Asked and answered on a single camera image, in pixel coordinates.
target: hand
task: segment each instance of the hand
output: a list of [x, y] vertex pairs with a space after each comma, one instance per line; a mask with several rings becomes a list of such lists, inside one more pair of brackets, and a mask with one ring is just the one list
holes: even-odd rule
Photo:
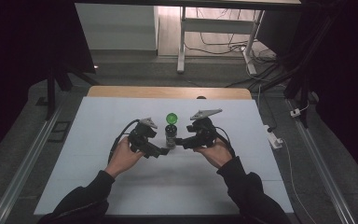
[[217, 169], [220, 169], [220, 167], [232, 159], [226, 144], [220, 138], [216, 138], [211, 147], [197, 147], [193, 148], [193, 150], [202, 154]]
[[129, 170], [144, 155], [145, 153], [141, 151], [132, 152], [130, 149], [129, 138], [124, 137], [118, 143], [105, 171], [113, 178], [116, 178], [119, 174]]

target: black sleeve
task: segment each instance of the black sleeve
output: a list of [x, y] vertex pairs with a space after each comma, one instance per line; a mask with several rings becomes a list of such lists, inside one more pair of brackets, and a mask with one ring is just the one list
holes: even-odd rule
[[279, 204], [264, 193], [260, 176], [245, 173], [239, 157], [228, 161], [217, 173], [224, 178], [228, 196], [246, 220], [268, 224], [290, 223]]
[[38, 223], [94, 223], [100, 220], [109, 206], [106, 198], [114, 182], [111, 175], [100, 171], [88, 186], [73, 189]]

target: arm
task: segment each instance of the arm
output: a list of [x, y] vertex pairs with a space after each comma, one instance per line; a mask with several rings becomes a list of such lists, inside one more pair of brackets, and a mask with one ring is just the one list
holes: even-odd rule
[[54, 211], [42, 217], [38, 223], [98, 222], [109, 206], [106, 199], [115, 178], [130, 169], [143, 155], [143, 152], [133, 153], [128, 137], [123, 138], [104, 171], [100, 171], [85, 188], [77, 187], [68, 193]]
[[240, 208], [245, 220], [259, 223], [290, 223], [281, 207], [263, 191], [260, 177], [246, 174], [239, 157], [232, 158], [226, 145], [216, 139], [212, 147], [195, 148], [207, 161], [218, 169], [228, 187], [228, 196]]

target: table leg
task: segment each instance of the table leg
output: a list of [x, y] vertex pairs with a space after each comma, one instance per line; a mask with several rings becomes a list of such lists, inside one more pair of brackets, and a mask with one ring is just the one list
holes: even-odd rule
[[180, 20], [180, 43], [178, 54], [178, 67], [177, 73], [183, 74], [185, 72], [185, 20], [186, 20], [186, 8], [182, 9], [182, 18]]
[[252, 28], [252, 32], [249, 36], [248, 44], [246, 45], [246, 48], [241, 48], [243, 58], [246, 61], [246, 66], [247, 66], [247, 69], [251, 76], [257, 75], [257, 72], [255, 71], [255, 65], [253, 64], [250, 53], [252, 50], [252, 45], [255, 41], [255, 34], [257, 33], [258, 26], [260, 25], [260, 21], [261, 21], [261, 17], [263, 16], [263, 13], [264, 13], [264, 10], [259, 11], [259, 13], [255, 19], [254, 26]]

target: green object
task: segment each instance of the green object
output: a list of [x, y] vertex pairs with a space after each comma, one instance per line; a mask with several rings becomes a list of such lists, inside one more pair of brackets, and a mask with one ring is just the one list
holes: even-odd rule
[[175, 124], [178, 121], [178, 117], [175, 114], [170, 113], [167, 115], [166, 120], [169, 124]]

